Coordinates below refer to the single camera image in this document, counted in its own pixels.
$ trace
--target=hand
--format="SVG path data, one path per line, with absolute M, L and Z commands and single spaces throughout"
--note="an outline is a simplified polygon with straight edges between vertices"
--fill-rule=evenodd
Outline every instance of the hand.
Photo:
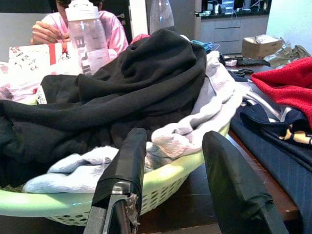
M 63 34 L 63 42 L 70 42 L 69 33 Z
M 61 32 L 50 24 L 37 21 L 33 26 L 33 38 L 30 43 L 32 45 L 57 43 L 62 39 Z

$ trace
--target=red towel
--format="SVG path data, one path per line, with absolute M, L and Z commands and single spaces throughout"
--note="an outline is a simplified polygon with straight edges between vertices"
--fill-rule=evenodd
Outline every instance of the red towel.
M 133 43 L 137 42 L 138 40 L 141 40 L 143 38 L 150 38 L 151 36 L 150 35 L 147 35 L 147 34 L 140 34 L 138 36 L 136 36 L 132 42 L 130 43 L 130 45 L 132 45 Z
M 312 130 L 312 57 L 292 62 L 282 69 L 255 73 L 252 81 L 277 104 L 302 111 Z

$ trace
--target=water bottle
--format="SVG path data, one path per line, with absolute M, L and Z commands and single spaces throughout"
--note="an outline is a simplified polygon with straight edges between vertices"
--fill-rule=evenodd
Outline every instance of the water bottle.
M 80 72 L 92 75 L 110 61 L 98 8 L 88 0 L 72 0 L 65 11 Z
M 244 0 L 243 10 L 250 10 L 251 0 Z
M 150 16 L 150 33 L 174 26 L 174 16 L 172 14 L 169 0 L 153 0 Z

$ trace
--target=black countertop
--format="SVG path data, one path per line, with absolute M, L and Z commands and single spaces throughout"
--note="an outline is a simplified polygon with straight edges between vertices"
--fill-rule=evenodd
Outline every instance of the black countertop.
M 268 15 L 270 11 L 251 11 L 251 12 L 236 12 L 229 15 L 211 15 L 211 16 L 202 16 L 202 20 L 209 20 L 209 19 L 221 19 L 221 18 L 231 18 L 231 17 L 244 17 L 244 16 L 263 16 Z

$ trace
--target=white cabinet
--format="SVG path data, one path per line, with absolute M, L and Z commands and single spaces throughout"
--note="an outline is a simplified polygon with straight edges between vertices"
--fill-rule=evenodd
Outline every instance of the white cabinet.
M 223 54 L 240 54 L 243 38 L 266 34 L 269 15 L 202 19 L 200 41 L 219 44 Z

